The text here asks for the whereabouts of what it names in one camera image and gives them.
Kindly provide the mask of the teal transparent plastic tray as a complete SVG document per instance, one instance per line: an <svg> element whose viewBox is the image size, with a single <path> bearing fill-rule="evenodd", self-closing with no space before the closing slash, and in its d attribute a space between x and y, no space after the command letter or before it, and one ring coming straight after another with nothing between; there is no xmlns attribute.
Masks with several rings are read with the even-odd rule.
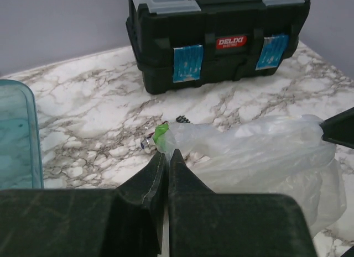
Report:
<svg viewBox="0 0 354 257"><path fill-rule="evenodd" d="M43 187L34 94L19 81L1 79L1 189Z"/></svg>

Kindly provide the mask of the green fake apple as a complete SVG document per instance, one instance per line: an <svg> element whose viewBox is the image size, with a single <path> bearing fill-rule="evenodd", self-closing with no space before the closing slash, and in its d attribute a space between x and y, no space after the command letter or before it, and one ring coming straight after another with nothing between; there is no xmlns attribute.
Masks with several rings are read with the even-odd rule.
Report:
<svg viewBox="0 0 354 257"><path fill-rule="evenodd" d="M167 122L155 127L154 134L152 136L153 141L157 143L159 137L165 134L168 130L169 130L169 124Z"/></svg>

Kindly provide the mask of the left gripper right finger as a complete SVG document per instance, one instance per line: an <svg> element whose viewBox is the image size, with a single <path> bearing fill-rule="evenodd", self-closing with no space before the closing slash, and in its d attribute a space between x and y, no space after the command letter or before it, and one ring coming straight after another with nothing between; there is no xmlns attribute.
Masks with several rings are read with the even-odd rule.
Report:
<svg viewBox="0 0 354 257"><path fill-rule="evenodd" d="M315 256L303 212L287 195L218 194L185 164L169 163L171 256Z"/></svg>

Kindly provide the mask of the black screwdriver bit holder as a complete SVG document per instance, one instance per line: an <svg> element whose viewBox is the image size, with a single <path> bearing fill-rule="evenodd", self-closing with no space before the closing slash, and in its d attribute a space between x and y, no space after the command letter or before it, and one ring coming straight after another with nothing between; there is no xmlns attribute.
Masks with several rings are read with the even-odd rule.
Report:
<svg viewBox="0 0 354 257"><path fill-rule="evenodd" d="M176 118L176 122L177 123L191 123L191 121L188 118L186 118L185 116L178 116Z"/></svg>

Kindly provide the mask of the translucent plastic bag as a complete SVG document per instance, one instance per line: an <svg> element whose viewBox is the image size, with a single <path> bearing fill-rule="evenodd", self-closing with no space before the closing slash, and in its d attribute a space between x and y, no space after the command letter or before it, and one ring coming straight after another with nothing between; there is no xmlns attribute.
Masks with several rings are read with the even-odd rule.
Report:
<svg viewBox="0 0 354 257"><path fill-rule="evenodd" d="M312 235L347 208L335 144L323 141L314 115L268 116L220 131L211 124L168 123L155 146L201 157L191 167L217 193L281 193L300 205Z"/></svg>

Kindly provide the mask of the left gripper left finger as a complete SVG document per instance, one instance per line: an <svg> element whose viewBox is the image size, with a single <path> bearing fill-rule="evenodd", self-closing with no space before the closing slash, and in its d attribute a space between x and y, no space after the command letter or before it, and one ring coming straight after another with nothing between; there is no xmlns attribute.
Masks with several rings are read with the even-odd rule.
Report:
<svg viewBox="0 0 354 257"><path fill-rule="evenodd" d="M1 192L2 256L157 256L165 156L118 188Z"/></svg>

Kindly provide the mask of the black Delixi toolbox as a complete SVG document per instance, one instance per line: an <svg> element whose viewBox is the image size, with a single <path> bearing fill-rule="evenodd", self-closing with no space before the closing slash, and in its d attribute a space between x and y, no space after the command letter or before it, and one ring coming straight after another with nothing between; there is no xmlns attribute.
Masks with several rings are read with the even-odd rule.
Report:
<svg viewBox="0 0 354 257"><path fill-rule="evenodd" d="M270 76L293 56L310 0L129 0L146 91Z"/></svg>

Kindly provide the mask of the brown faucet tap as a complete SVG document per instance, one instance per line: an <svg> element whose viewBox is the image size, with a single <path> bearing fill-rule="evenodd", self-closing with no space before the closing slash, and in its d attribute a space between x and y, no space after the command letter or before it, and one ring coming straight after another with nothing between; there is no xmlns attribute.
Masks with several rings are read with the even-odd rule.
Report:
<svg viewBox="0 0 354 257"><path fill-rule="evenodd" d="M146 152L146 153L150 153L151 151L155 151L157 148L155 146L155 142L152 138L151 135L147 136L147 137L143 137L140 140L140 147Z"/></svg>

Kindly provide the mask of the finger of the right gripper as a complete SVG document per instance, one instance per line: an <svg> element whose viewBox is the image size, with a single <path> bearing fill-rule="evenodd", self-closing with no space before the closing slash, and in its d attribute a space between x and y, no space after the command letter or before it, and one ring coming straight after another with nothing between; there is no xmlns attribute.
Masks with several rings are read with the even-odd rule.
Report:
<svg viewBox="0 0 354 257"><path fill-rule="evenodd" d="M354 108L350 108L320 123L322 139L354 149Z"/></svg>

